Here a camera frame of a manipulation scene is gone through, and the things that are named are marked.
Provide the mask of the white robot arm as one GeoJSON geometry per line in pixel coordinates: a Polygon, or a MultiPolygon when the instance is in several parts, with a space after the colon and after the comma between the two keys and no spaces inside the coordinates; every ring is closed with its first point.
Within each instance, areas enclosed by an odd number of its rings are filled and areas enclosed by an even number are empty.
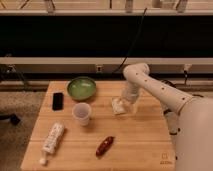
{"type": "Polygon", "coordinates": [[[178,90],[149,73],[145,63],[126,66],[122,96],[135,102],[142,87],[179,116],[175,171],[213,171],[213,99],[178,90]]]}

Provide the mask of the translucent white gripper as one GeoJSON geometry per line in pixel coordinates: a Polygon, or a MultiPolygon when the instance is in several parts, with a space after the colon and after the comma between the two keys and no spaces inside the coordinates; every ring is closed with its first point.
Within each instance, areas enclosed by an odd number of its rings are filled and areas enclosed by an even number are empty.
{"type": "Polygon", "coordinates": [[[137,113],[138,104],[137,104],[136,98],[122,97],[121,100],[126,113],[132,114],[132,115],[135,115],[137,113]]]}

